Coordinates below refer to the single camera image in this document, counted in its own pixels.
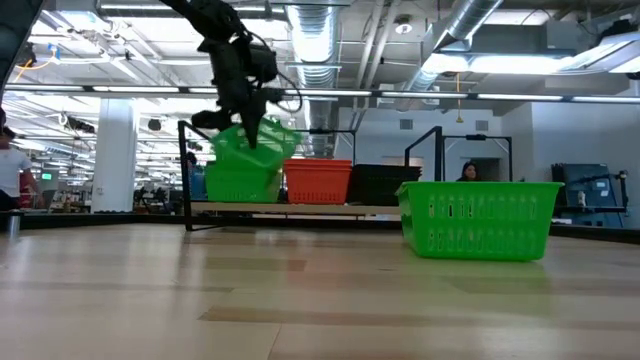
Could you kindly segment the red-orange plastic slotted basket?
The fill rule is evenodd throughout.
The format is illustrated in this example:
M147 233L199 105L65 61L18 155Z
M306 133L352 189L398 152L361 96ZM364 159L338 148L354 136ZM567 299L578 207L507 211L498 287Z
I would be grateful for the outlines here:
M288 201L291 204L343 205L351 167L285 166Z
M336 159L316 159L316 158L304 158L304 159L288 159L284 162L285 166L308 166L308 167L351 167L352 162L350 160L336 160Z

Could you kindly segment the small metal cylinder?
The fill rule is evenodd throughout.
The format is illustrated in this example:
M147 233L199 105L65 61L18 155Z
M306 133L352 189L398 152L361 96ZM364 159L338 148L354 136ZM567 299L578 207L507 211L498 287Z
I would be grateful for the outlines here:
M9 210L4 212L7 218L7 234L10 238L19 236L21 228L21 219L24 213L20 210Z

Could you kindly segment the long ceiling light strip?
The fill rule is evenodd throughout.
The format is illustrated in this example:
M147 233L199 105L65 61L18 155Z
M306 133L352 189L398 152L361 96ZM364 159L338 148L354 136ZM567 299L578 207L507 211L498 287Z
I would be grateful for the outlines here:
M101 85L55 85L55 84L9 84L4 88L9 92L32 92L58 95L81 96L128 96L128 97L193 97L205 98L218 94L215 87L171 87L171 86L101 86ZM301 95L308 98L390 98L420 100L465 100L465 101L513 101L552 102L606 105L640 105L640 96L608 95L535 95L502 93L460 93L460 92L408 92L384 90L340 90L340 89L279 89L284 96Z

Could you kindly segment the blue equipment cabinet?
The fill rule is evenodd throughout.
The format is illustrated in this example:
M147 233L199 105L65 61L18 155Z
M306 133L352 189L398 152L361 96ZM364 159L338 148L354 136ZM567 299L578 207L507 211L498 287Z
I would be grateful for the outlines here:
M628 172L611 173L606 164L556 163L551 166L554 182L561 182L554 217L571 225L624 227L628 215Z

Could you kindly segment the black plastic slotted basket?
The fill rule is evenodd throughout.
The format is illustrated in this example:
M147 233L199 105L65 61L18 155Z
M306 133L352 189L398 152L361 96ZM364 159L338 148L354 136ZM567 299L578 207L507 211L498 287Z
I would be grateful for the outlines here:
M367 171L374 171L374 170L379 170L379 171L400 171L400 170L407 170L407 171L417 171L420 170L421 167L420 166L404 166L404 165L385 165L385 164L356 164L353 166L353 169L361 169L361 170L367 170Z
M396 191L404 182L418 181L417 172L354 172L347 190L349 204L366 206L397 206Z
M393 165L373 165L373 164L358 164L353 167L354 172L417 172L422 171L421 167L414 166L393 166Z

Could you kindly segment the silver ribbed ventilation duct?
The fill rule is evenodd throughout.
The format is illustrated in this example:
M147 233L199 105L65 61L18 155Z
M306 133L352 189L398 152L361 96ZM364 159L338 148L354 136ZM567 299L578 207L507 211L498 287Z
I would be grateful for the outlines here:
M461 43L468 50L473 35L500 7L504 0L455 0L451 13L444 19L432 23L423 37L424 60L405 83L403 90L425 92L436 79L446 72L446 57L439 54L445 47Z
M288 5L285 7L291 24L291 41L300 89L334 89L337 60L339 11L321 5ZM309 130L335 130L338 127L337 102L303 100L304 119Z

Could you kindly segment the large ceiling light panel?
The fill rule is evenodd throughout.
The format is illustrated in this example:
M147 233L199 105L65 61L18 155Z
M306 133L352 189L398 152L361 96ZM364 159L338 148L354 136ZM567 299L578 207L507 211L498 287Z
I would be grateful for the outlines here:
M607 36L574 56L434 54L422 65L429 74L471 72L506 75L586 75L640 71L640 31Z

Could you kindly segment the wooden shelf with black frame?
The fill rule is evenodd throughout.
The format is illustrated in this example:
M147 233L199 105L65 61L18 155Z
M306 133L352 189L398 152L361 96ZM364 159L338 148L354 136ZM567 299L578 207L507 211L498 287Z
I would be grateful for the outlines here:
M288 218L289 215L318 215L318 216L350 216L357 220L366 219L366 216L373 215L389 215L400 216L399 207L393 206L349 206L349 205L314 205L314 204L277 204L277 203L217 203L217 202L200 202L196 201L196 205L192 207L191 201L191 181L189 176L189 160L187 159L187 139L186 129L191 130L204 140L208 136L194 127L187 121L178 122L178 144L180 150L181 161L181 179L183 194L183 219L186 231L205 230L215 228L215 226L194 228L194 216L192 210L196 211L214 211L214 212L234 212L234 213L251 213L251 214L278 214ZM425 141L427 138L434 136L434 181L440 182L444 180L444 134L442 126L434 126L421 137L411 143L404 150L404 166L409 167L411 150Z

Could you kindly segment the black rig frame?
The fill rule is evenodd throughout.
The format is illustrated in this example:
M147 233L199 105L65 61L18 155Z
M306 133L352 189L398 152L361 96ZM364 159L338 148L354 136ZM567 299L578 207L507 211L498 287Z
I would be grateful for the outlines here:
M351 161L357 163L357 132L341 129L297 129L302 135L301 155L317 159L333 159L340 139L351 149Z
M510 182L514 181L514 171L513 171L513 138L511 136L489 136L484 134L469 134L469 135L443 135L442 136L442 149L443 154L440 156L440 160L442 163L442 170L445 170L446 165L446 142L451 140L464 140L464 141L489 141L491 140L508 155L508 180Z

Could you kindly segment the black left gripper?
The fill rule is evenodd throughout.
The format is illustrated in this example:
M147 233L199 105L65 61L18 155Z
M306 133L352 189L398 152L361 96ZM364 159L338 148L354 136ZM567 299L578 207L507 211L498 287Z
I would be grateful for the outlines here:
M240 112L249 147L255 149L263 117L261 104L281 101L284 92L265 87L265 83L259 83L249 75L251 44L254 43L242 37L233 41L206 37L200 43L198 51L207 53L210 58L213 70L211 84L217 89L218 111L195 113L191 116L191 123L196 128L224 131L233 125L230 114Z

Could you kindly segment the person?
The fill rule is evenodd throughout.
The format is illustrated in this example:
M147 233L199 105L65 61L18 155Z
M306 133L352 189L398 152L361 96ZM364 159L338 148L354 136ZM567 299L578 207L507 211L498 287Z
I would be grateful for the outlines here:
M481 180L482 177L477 164L473 161L468 161L463 165L461 176L457 179L457 182L477 182Z
M6 126L6 112L0 107L0 212L19 209L21 177L37 192L31 161L23 152L11 147L15 136Z

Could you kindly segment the white square pillar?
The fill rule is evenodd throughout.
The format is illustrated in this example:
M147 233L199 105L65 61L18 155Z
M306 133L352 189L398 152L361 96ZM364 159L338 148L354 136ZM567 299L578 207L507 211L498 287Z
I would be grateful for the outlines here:
M133 209L139 119L133 99L101 100L92 181L93 213Z

